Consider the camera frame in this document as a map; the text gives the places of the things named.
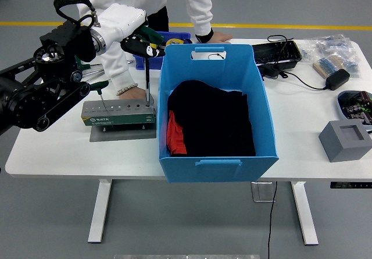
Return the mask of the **person's right hand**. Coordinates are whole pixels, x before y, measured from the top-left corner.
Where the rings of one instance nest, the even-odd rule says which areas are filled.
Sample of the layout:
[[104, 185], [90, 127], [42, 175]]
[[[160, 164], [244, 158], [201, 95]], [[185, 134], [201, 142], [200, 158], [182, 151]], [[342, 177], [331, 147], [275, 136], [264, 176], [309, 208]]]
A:
[[134, 100], [134, 99], [144, 99], [146, 92], [144, 89], [139, 87], [133, 87], [125, 92], [118, 95], [121, 100]]

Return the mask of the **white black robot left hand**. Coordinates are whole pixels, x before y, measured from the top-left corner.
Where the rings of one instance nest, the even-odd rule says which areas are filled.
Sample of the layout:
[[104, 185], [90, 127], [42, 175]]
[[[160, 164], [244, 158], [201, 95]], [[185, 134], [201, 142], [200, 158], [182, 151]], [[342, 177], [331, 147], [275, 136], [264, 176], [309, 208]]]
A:
[[98, 23], [91, 27], [97, 55], [119, 43], [124, 52], [143, 58], [165, 56], [164, 38], [148, 27], [146, 12], [142, 9], [114, 3], [98, 16]]

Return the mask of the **person's left hand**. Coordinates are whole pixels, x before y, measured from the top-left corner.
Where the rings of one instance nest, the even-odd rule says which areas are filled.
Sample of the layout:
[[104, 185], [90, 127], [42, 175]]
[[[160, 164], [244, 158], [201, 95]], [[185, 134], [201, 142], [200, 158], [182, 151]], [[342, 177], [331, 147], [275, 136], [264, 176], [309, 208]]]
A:
[[205, 36], [201, 36], [201, 42], [206, 44], [219, 44], [219, 43], [229, 43], [229, 41], [233, 38], [231, 34], [224, 34], [222, 32], [214, 32], [211, 31], [209, 34]]

